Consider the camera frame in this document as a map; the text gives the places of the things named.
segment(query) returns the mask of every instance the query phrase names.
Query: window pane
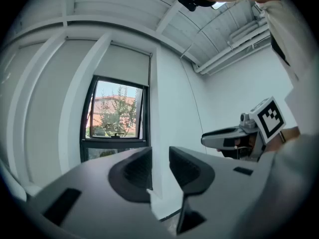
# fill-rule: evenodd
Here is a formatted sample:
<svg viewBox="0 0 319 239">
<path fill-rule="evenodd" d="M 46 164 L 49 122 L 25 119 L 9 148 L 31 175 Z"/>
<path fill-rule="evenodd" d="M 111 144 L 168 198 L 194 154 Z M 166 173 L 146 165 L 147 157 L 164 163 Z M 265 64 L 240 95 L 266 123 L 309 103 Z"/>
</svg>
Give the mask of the window pane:
<svg viewBox="0 0 319 239">
<path fill-rule="evenodd" d="M 91 160 L 91 159 L 96 159 L 99 157 L 107 157 L 110 155 L 121 153 L 123 151 L 130 150 L 130 149 L 91 149 L 89 148 L 87 150 L 88 150 L 88 159 Z"/>
<path fill-rule="evenodd" d="M 94 97 L 94 137 L 139 138 L 142 89 L 99 81 Z"/>
</svg>

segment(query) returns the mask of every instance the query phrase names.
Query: sky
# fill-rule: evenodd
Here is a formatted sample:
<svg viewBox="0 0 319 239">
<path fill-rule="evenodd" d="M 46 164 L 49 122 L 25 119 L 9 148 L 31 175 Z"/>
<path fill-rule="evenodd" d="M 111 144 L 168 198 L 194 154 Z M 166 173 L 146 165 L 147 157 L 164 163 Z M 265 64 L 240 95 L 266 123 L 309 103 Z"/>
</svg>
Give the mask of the sky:
<svg viewBox="0 0 319 239">
<path fill-rule="evenodd" d="M 98 82 L 98 87 L 96 89 L 96 96 L 101 97 L 102 93 L 104 93 L 105 97 L 111 96 L 112 90 L 114 92 L 114 95 L 117 95 L 119 86 L 120 84 L 100 81 Z M 134 98 L 135 91 L 136 91 L 136 88 L 128 86 L 128 97 Z"/>
</svg>

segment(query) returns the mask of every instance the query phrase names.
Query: white ceiling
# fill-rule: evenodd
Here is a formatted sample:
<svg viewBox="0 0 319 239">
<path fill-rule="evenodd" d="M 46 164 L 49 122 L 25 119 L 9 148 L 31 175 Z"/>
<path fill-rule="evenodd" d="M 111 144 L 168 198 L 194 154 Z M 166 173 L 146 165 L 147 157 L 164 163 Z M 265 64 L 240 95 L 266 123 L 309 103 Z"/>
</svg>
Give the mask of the white ceiling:
<svg viewBox="0 0 319 239">
<path fill-rule="evenodd" d="M 180 53 L 191 46 L 185 56 L 201 66 L 228 46 L 232 32 L 254 20 L 253 2 L 248 0 L 227 3 L 219 10 L 199 7 L 190 12 L 182 6 L 163 32 L 157 33 L 159 22 L 175 1 L 30 0 L 11 34 L 17 37 L 37 27 L 59 22 L 115 23 L 150 35 Z"/>
</svg>

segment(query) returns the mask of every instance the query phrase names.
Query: cable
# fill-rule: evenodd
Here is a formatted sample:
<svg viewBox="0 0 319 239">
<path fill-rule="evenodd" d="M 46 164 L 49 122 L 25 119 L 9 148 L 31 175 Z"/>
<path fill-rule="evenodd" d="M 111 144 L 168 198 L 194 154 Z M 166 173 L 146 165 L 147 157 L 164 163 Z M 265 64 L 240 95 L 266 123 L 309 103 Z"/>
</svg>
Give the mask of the cable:
<svg viewBox="0 0 319 239">
<path fill-rule="evenodd" d="M 180 62 L 181 62 L 181 65 L 183 66 L 184 71 L 185 71 L 185 74 L 186 74 L 186 76 L 187 76 L 187 79 L 188 79 L 188 82 L 189 82 L 189 85 L 190 85 L 191 92 L 193 93 L 193 97 L 194 97 L 195 105 L 196 105 L 196 109 L 197 109 L 197 114 L 198 114 L 198 118 L 199 118 L 199 123 L 200 123 L 200 127 L 201 127 L 201 132 L 202 132 L 202 134 L 204 134 L 203 125 L 202 125 L 201 120 L 200 120 L 200 115 L 199 115 L 199 110 L 198 110 L 198 105 L 197 105 L 197 101 L 196 101 L 196 98 L 195 98 L 194 90 L 193 90 L 193 87 L 191 86 L 191 83 L 190 83 L 190 80 L 189 80 L 187 71 L 186 71 L 186 69 L 185 69 L 185 67 L 184 67 L 184 64 L 183 64 L 183 61 L 182 61 L 181 58 L 180 58 Z"/>
</svg>

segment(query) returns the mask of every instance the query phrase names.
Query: floor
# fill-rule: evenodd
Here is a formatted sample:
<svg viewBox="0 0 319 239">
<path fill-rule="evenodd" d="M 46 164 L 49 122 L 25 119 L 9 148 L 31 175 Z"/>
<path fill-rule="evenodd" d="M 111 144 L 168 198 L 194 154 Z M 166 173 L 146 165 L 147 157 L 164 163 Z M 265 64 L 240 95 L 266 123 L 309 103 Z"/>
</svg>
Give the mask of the floor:
<svg viewBox="0 0 319 239">
<path fill-rule="evenodd" d="M 176 236 L 176 228 L 179 220 L 179 214 L 169 218 L 166 221 L 163 221 L 162 224 L 167 228 L 167 230 L 173 235 Z"/>
</svg>

